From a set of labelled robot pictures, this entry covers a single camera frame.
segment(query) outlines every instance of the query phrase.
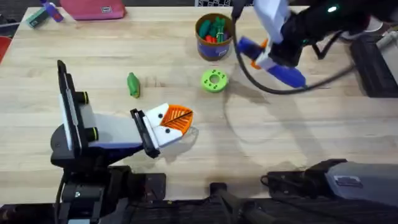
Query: black cable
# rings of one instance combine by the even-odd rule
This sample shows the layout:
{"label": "black cable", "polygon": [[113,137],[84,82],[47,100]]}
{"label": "black cable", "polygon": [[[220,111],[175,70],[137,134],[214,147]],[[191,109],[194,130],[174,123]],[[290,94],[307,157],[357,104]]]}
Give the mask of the black cable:
{"label": "black cable", "polygon": [[[260,178],[260,182],[261,182],[263,185],[265,185],[266,187],[269,188],[268,183],[264,180],[265,178],[268,179],[268,175],[263,175],[263,176]],[[327,213],[327,212],[322,212],[322,211],[319,211],[319,210],[313,210],[313,209],[311,209],[311,208],[306,208],[306,207],[297,205],[297,204],[295,204],[295,203],[288,202],[288,201],[283,200],[283,199],[279,199],[279,198],[271,198],[271,199],[274,200],[274,201],[276,201],[276,202],[283,203],[283,204],[286,204],[286,205],[290,205],[290,206],[295,207],[295,208],[297,208],[297,209],[299,209],[299,210],[303,210],[303,211],[305,211],[305,212],[309,212],[309,213],[312,213],[312,214],[316,214],[316,215],[319,215],[319,216],[322,216],[322,217],[334,218],[335,220],[343,221],[343,222],[346,222],[346,223],[355,223],[355,224],[359,223],[359,222],[354,221],[354,220],[351,220],[351,219],[349,219],[349,218],[338,217],[338,216],[336,216],[336,215],[332,215],[332,214],[329,214],[329,213]]]}
{"label": "black cable", "polygon": [[54,204],[54,224],[58,224],[58,211],[61,201],[61,193],[63,189],[63,184],[65,183],[65,171],[62,173],[60,185],[58,186],[57,196],[55,197],[55,204]]}
{"label": "black cable", "polygon": [[232,23],[233,23],[233,30],[232,30],[232,39],[233,39],[233,45],[235,48],[235,53],[236,53],[236,57],[238,59],[239,62],[239,66],[241,67],[243,73],[245,74],[246,78],[248,78],[248,80],[257,88],[259,88],[262,91],[265,91],[267,93],[272,93],[275,95],[293,95],[293,94],[297,94],[297,93],[304,93],[310,90],[314,90],[318,87],[321,87],[323,85],[329,84],[339,78],[342,78],[346,75],[349,75],[351,72],[355,71],[355,65],[351,64],[348,67],[346,67],[345,69],[343,69],[342,71],[338,72],[336,75],[331,76],[330,78],[326,78],[320,82],[314,83],[312,85],[303,87],[303,88],[297,88],[297,89],[293,89],[293,90],[275,90],[275,89],[271,89],[268,88],[264,85],[261,85],[259,82],[257,82],[249,73],[249,71],[247,70],[246,66],[244,65],[243,62],[243,58],[238,50],[238,41],[237,41],[237,37],[236,37],[236,17],[232,17]]}
{"label": "black cable", "polygon": [[312,44],[312,49],[315,51],[318,60],[323,60],[326,55],[328,54],[330,47],[339,39],[343,31],[339,31],[334,34],[334,36],[329,40],[329,42],[326,44],[326,46],[323,48],[322,51],[319,50],[318,45],[316,43]]}

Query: wooden table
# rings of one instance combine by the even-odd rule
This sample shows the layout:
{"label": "wooden table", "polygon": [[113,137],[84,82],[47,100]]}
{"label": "wooden table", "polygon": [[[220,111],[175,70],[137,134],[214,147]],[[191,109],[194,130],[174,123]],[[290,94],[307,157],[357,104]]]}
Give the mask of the wooden table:
{"label": "wooden table", "polygon": [[[25,18],[36,10],[29,8]],[[76,88],[88,91],[97,113],[129,116],[133,108],[164,102],[194,110],[190,132],[159,158],[142,152],[119,163],[136,172],[165,172],[170,199],[205,197],[215,181],[239,196],[263,197],[261,175],[329,158],[398,163],[398,101],[363,96],[354,75],[306,94],[264,94],[245,79],[232,48],[219,62],[197,53],[196,20],[208,12],[229,15],[230,8],[127,10],[124,19],[96,22],[76,22],[61,10],[63,23],[19,27],[0,66],[0,203],[55,200],[62,173],[50,163],[50,137],[62,122],[57,59]],[[238,33],[258,42],[266,37],[253,9],[243,13]],[[298,67],[311,83],[349,61],[346,46],[337,43],[323,61],[305,49]],[[210,68],[229,74],[224,92],[201,89],[201,75]],[[129,96],[129,72],[141,80],[139,99]],[[285,88],[264,71],[251,72],[265,85]]]}

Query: pink pouch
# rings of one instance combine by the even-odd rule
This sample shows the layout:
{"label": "pink pouch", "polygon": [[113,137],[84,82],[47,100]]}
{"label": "pink pouch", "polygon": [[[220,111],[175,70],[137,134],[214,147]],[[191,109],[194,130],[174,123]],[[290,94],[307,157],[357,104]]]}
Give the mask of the pink pouch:
{"label": "pink pouch", "polygon": [[126,13],[121,0],[61,0],[60,3],[76,20],[119,19]]}

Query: black mount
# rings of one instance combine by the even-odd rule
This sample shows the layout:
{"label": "black mount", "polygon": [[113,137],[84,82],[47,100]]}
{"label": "black mount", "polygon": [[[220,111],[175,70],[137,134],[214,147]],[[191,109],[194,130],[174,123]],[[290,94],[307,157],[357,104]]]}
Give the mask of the black mount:
{"label": "black mount", "polygon": [[261,182],[269,188],[272,198],[324,196],[335,198],[325,174],[329,168],[347,162],[346,159],[329,159],[322,161],[305,171],[269,172],[261,177]]}
{"label": "black mount", "polygon": [[87,219],[90,223],[129,223],[125,209],[131,202],[151,202],[165,197],[165,174],[133,174],[129,166],[98,166],[99,157],[77,157],[68,150],[64,127],[51,138],[52,161],[64,167],[59,223]]}
{"label": "black mount", "polygon": [[[96,127],[84,127],[80,105],[89,103],[88,94],[75,91],[66,65],[60,60],[57,63],[66,121],[55,130],[50,142],[51,163],[63,168],[55,202],[55,223],[67,224],[70,220],[129,223],[124,217],[129,203],[163,200],[165,197],[165,174],[133,174],[129,166],[110,166],[141,150],[151,158],[159,155],[144,124],[145,114],[136,109],[130,111],[142,145],[125,149],[90,147],[89,143],[99,137]],[[65,127],[68,127],[69,142]]]}
{"label": "black mount", "polygon": [[228,223],[292,224],[288,219],[268,215],[254,200],[237,198],[228,193],[225,183],[211,183],[210,196],[219,198]]}

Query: blue handle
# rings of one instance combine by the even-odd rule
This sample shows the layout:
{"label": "blue handle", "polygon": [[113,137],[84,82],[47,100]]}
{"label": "blue handle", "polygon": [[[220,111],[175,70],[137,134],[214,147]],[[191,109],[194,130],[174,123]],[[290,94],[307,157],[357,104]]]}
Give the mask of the blue handle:
{"label": "blue handle", "polygon": [[279,81],[293,88],[305,86],[305,77],[296,68],[289,68],[280,65],[268,69],[268,72]]}

